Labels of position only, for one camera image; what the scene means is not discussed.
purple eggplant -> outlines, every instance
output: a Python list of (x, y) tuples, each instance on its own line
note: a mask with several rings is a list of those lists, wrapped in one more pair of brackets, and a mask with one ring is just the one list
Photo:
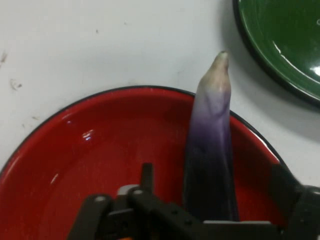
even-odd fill
[(185, 149), (183, 204), (201, 221), (238, 221), (230, 133), (228, 53), (202, 77)]

green plate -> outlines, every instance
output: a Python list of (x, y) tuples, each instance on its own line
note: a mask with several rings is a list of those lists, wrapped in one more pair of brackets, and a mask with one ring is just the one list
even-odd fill
[(320, 106), (320, 0), (234, 0), (234, 13), (263, 69)]

white surface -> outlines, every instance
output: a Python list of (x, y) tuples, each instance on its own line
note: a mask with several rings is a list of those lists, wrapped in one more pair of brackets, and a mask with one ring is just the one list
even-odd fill
[(257, 66), (230, 0), (2, 0), (0, 167), (42, 121), (85, 96), (128, 85), (194, 92), (220, 50), (230, 53), (231, 109), (302, 183), (319, 186), (320, 111)]

red bowl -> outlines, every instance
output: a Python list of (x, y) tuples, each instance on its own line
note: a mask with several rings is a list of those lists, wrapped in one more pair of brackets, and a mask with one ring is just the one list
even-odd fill
[[(116, 195), (154, 164), (155, 194), (181, 204), (184, 148), (193, 93), (155, 86), (82, 99), (39, 126), (0, 175), (0, 239), (65, 239), (87, 195)], [(231, 112), (234, 177), (242, 221), (282, 224), (268, 195), (270, 144)]]

table surface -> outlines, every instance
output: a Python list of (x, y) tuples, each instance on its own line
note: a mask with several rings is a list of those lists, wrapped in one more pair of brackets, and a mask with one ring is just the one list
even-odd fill
[(1, 1), (0, 168), (41, 122), (83, 97), (133, 85), (195, 92), (221, 50), (231, 109), (303, 184), (319, 186), (320, 110), (259, 68), (231, 0)]

